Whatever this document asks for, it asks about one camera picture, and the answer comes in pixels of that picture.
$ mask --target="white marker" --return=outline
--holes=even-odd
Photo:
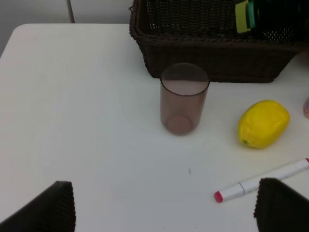
[[[262,178],[277,178],[279,180],[284,180],[294,174],[297,174],[303,170],[309,168],[309,159],[302,159],[296,163],[288,164],[282,168],[276,169],[269,173],[254,177],[249,180],[238,182],[237,184],[226,188],[224,190],[218,191],[214,194],[214,198],[218,203],[223,201],[228,201],[236,197],[240,197],[252,191],[256,191],[259,188],[260,180]]]

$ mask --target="brown wicker basket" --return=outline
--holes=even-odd
[[[186,62],[214,82],[272,82],[308,45],[293,37],[292,27],[237,35],[232,0],[134,0],[130,9],[130,34],[155,78]]]

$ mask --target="yellow lemon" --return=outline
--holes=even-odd
[[[289,121],[289,112],[278,102],[260,101],[252,105],[241,117],[238,139],[244,145],[265,148],[280,137]]]

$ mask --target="yellow object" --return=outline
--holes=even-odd
[[[243,1],[235,5],[236,29],[238,33],[244,33],[251,29],[247,26],[246,7],[248,1]]]
[[[244,145],[265,148],[280,137],[289,121],[289,112],[278,102],[260,101],[241,117],[238,139]]]

